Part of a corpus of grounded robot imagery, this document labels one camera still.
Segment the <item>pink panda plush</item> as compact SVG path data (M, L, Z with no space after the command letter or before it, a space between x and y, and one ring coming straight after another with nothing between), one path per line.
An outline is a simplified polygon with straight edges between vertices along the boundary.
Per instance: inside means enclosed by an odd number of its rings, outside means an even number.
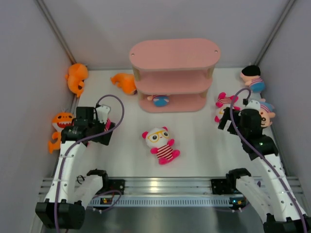
M233 96L227 96L225 92L221 92L218 95L217 101L215 103L216 105L216 113L215 113L215 122L219 123L220 120L222 119L224 113L225 113L225 108L230 107L230 105L233 103L233 109L234 110L240 110L241 108L236 105L236 102L238 101L238 97L234 98Z
M111 120L107 118L104 130L108 131L110 129L110 125L111 125Z
M156 155L160 165L168 164L179 157L180 151L173 149L175 140L170 138L167 127L153 128L143 132L141 136L150 148L150 153Z

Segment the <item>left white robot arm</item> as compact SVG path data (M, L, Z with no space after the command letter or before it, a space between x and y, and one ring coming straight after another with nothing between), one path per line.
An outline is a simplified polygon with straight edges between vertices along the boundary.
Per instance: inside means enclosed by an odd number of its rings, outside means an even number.
M61 131L60 156L51 187L35 213L48 229L80 229L89 202L98 192L106 193L110 182L106 171L90 169L76 188L78 168L90 141L108 145L116 126L108 117L111 108L77 107L76 116Z

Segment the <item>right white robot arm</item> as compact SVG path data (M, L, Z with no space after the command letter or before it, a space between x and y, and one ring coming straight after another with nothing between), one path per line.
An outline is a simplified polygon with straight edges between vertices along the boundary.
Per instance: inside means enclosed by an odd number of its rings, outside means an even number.
M266 191L261 188L246 168L227 173L227 188L241 192L256 210L266 233L309 233L311 218L296 199L273 139L263 134L262 114L254 108L241 111L226 107L218 128L237 135L250 162L258 171Z

